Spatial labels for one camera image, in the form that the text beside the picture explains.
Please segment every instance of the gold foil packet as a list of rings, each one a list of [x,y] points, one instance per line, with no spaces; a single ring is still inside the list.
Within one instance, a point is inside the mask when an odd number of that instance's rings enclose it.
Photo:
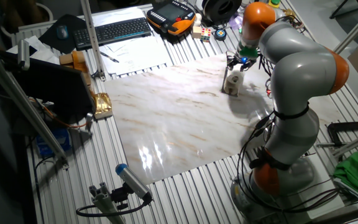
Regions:
[[[96,105],[96,119],[112,116],[111,100],[107,93],[92,94],[92,97]]]

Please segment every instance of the computer mouse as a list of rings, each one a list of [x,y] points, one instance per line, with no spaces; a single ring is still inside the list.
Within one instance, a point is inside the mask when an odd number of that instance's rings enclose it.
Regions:
[[[60,40],[65,40],[68,38],[67,26],[61,25],[56,27],[57,38]]]

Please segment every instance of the metal rod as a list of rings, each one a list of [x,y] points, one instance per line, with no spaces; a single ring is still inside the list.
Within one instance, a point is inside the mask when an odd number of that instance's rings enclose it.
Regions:
[[[346,38],[335,47],[334,52],[340,54],[357,36],[358,36],[358,23],[350,31],[350,33],[346,36]]]
[[[28,97],[20,87],[11,72],[5,71],[4,65],[0,61],[0,84],[12,98],[13,102],[24,113],[24,116],[30,121],[35,130],[41,135],[53,153],[62,160],[67,162],[65,151],[56,140],[55,136],[49,130],[48,126],[42,120],[36,109],[30,104]]]
[[[341,147],[340,149],[335,151],[333,154],[335,157],[339,157],[339,156],[343,155],[344,153],[349,152],[350,150],[354,149],[357,146],[358,146],[358,138],[356,140],[350,142],[349,144],[346,144],[345,146]]]
[[[89,33],[89,39],[91,41],[94,59],[96,60],[96,73],[102,81],[106,81],[106,77],[104,76],[103,61],[99,50],[98,37],[96,36],[96,31],[93,25],[90,3],[88,2],[88,0],[81,0],[81,6],[82,11],[84,12],[86,28]]]

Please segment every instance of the small block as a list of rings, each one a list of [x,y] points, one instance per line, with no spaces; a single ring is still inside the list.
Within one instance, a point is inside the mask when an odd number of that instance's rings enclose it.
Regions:
[[[201,27],[193,27],[193,32],[191,34],[192,38],[200,38],[202,35]]]

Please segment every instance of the mouse pad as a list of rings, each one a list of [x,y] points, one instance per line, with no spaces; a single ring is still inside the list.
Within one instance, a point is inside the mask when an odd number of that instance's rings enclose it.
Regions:
[[[68,38],[65,40],[60,40],[57,38],[57,27],[58,26],[67,26]],[[64,54],[69,54],[75,49],[73,32],[80,29],[85,29],[86,23],[84,20],[77,18],[72,15],[64,15],[59,18],[53,26],[51,26],[48,31],[46,31],[39,40]]]

